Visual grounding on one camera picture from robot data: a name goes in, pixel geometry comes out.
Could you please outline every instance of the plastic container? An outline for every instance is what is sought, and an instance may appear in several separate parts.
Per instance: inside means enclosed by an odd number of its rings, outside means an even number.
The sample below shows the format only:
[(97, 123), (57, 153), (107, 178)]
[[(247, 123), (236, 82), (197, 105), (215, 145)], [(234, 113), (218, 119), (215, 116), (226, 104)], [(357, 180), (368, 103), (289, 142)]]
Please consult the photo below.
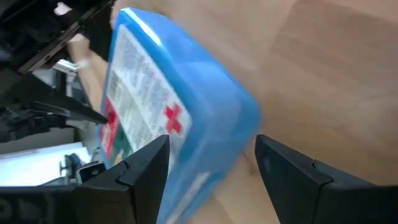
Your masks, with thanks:
[(211, 195), (256, 134), (254, 98), (165, 16), (122, 9), (109, 56), (99, 128), (111, 167), (170, 135), (169, 177), (158, 223), (183, 223)]

